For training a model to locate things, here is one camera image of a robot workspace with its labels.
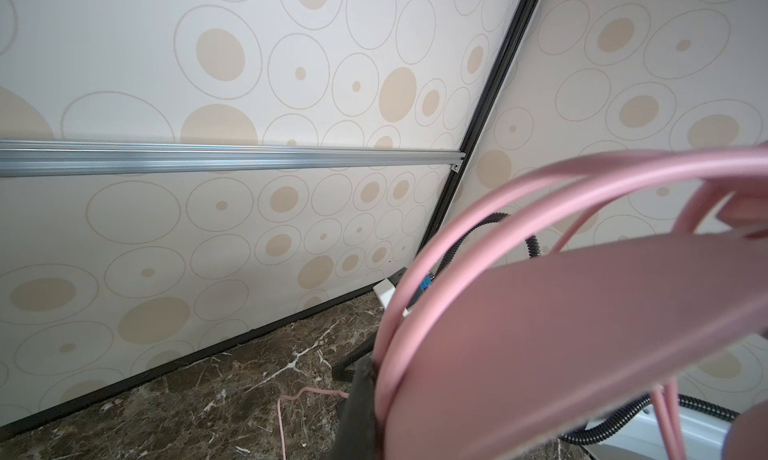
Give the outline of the pink cat-ear headphones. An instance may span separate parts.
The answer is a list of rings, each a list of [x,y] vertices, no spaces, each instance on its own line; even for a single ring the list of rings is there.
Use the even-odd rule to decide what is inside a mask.
[[[571,214],[672,183],[699,189],[663,235],[501,265]],[[418,301],[446,251],[474,230]],[[614,151],[497,188],[420,252],[373,351],[381,459],[503,459],[656,387],[660,429],[683,457],[682,370],[767,331],[767,150]]]

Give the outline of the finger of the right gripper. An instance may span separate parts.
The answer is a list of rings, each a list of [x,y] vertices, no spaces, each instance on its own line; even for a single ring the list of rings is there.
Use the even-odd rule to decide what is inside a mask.
[[[356,363],[372,352],[375,341],[376,334],[373,333],[350,353],[334,364],[331,367],[332,379],[338,382],[352,382],[356,373]]]

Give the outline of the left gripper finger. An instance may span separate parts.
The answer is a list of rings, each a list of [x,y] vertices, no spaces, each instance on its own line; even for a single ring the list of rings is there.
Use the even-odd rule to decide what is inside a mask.
[[[370,357],[356,364],[348,398],[329,451],[330,459],[381,459],[381,440],[375,416],[377,372]]]

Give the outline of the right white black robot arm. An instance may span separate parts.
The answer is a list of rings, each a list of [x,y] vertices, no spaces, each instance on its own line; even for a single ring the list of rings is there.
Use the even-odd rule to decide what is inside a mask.
[[[431,286],[435,277],[453,261],[461,244],[474,230],[485,225],[500,223],[508,216],[509,214],[504,212],[492,213],[464,233],[443,255],[437,268],[437,272],[435,274],[427,274],[421,281],[415,293],[412,295],[405,313],[409,312],[409,309],[418,301],[423,292]],[[332,379],[350,383],[355,374],[355,370],[350,369],[350,366],[373,350],[375,339],[376,334],[372,334],[352,352],[334,364],[331,367]],[[709,423],[710,419],[717,419],[719,422],[733,423],[740,415],[739,412],[693,396],[679,394],[678,401],[682,413],[691,411],[702,414],[707,418],[705,425],[708,427],[711,426]],[[639,427],[643,421],[652,420],[650,406],[650,396],[645,394],[618,408],[594,426],[588,428],[587,424],[584,424],[571,432],[561,435],[559,439],[571,445],[585,447],[587,445],[603,443],[615,435],[627,436],[630,433],[630,427]]]

